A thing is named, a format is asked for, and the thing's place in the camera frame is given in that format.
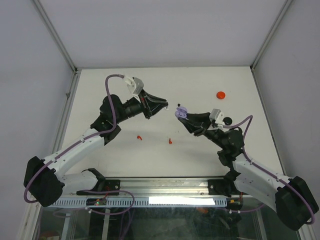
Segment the purple charging case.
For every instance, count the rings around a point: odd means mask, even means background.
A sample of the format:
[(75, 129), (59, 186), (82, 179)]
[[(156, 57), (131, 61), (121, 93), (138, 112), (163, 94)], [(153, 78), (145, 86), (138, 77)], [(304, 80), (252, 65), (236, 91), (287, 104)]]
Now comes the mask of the purple charging case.
[(174, 115), (177, 119), (186, 119), (188, 117), (188, 110), (183, 106), (178, 106)]

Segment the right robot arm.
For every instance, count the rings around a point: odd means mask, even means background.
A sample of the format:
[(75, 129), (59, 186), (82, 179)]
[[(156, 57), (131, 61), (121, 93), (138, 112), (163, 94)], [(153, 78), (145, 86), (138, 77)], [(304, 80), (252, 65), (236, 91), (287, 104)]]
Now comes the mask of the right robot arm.
[(178, 107), (175, 117), (195, 137), (204, 136), (218, 147), (218, 159), (229, 172), (223, 177), (226, 192), (248, 194), (275, 211), (281, 222), (293, 231), (312, 225), (319, 206), (306, 181), (275, 172), (253, 159), (245, 150), (247, 130), (241, 125), (251, 124), (253, 116), (233, 124), (219, 109), (206, 113), (188, 113)]

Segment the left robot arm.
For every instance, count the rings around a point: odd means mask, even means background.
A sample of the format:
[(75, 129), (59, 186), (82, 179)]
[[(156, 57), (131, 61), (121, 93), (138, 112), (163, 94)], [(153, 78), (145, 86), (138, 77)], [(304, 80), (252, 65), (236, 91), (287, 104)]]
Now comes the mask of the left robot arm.
[(150, 119), (168, 105), (166, 99), (144, 90), (126, 102), (121, 102), (115, 94), (107, 95), (99, 108), (98, 118), (74, 143), (45, 158), (34, 156), (28, 161), (24, 193), (31, 194), (34, 203), (48, 207), (62, 195), (98, 195), (107, 191), (106, 178), (95, 168), (73, 174), (68, 171), (90, 153), (110, 143), (121, 131), (119, 123), (139, 114)]

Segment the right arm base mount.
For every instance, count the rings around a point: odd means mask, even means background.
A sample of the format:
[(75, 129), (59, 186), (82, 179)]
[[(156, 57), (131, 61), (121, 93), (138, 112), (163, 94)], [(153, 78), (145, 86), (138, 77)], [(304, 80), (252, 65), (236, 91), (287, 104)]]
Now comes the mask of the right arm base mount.
[(209, 179), (207, 188), (209, 195), (223, 195), (229, 198), (232, 196), (232, 185), (225, 179)]

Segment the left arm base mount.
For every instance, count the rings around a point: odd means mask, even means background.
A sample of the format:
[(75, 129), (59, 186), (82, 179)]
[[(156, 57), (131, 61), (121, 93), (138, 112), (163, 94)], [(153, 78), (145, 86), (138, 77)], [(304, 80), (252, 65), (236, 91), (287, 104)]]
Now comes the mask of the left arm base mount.
[(80, 190), (76, 192), (77, 196), (87, 196), (87, 195), (107, 195), (107, 196), (118, 196), (120, 193), (118, 190), (121, 188), (120, 179), (104, 179), (98, 180), (97, 184), (90, 190)]

